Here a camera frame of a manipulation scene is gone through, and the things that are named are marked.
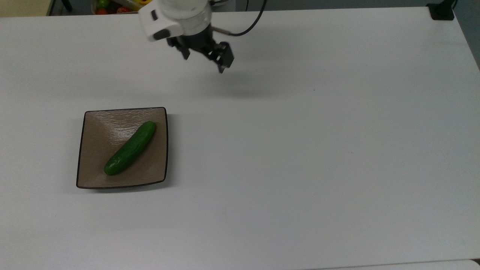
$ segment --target square plate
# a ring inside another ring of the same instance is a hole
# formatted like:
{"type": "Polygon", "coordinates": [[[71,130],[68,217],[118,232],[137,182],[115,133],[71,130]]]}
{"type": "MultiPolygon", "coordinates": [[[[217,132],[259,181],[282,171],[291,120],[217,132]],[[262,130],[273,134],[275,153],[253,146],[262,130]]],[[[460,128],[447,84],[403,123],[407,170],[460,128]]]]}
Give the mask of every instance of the square plate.
{"type": "Polygon", "coordinates": [[[168,158],[167,111],[163,107],[95,110],[84,116],[77,187],[119,188],[155,184],[165,180],[168,158]],[[107,161],[146,121],[156,124],[155,134],[135,162],[117,175],[106,175],[107,161]]]}

